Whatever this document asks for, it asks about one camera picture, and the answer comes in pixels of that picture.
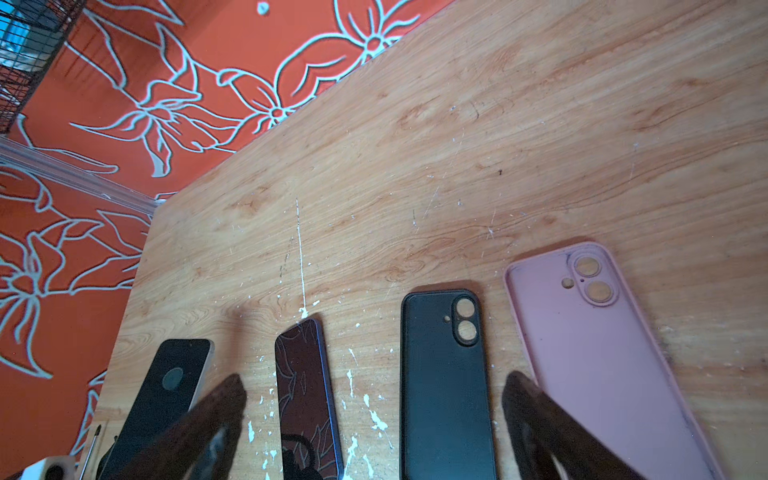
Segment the pink phone case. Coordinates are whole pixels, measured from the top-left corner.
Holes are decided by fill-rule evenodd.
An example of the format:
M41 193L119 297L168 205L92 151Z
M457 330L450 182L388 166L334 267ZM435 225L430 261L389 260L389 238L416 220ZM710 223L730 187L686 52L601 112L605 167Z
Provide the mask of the pink phone case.
M713 449L611 253L595 242L508 266L533 378L646 479L721 479Z

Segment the black phone case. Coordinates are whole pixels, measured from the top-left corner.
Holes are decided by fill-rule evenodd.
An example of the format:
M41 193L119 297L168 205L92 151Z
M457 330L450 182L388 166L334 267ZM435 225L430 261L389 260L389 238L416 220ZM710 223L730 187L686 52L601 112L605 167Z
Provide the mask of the black phone case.
M400 353L401 478L496 478L477 296L466 289L407 294Z

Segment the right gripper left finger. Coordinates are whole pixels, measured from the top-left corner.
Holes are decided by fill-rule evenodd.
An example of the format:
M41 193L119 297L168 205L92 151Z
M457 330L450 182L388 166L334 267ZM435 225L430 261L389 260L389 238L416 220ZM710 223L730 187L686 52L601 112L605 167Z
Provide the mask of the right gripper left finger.
M232 373L112 479L227 479L243 425L247 393Z

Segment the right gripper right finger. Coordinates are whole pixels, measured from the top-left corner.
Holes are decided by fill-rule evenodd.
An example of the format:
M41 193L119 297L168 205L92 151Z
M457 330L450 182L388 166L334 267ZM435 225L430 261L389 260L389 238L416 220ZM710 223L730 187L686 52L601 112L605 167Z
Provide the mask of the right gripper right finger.
M640 479L529 377L509 373L501 396L519 475L523 479Z

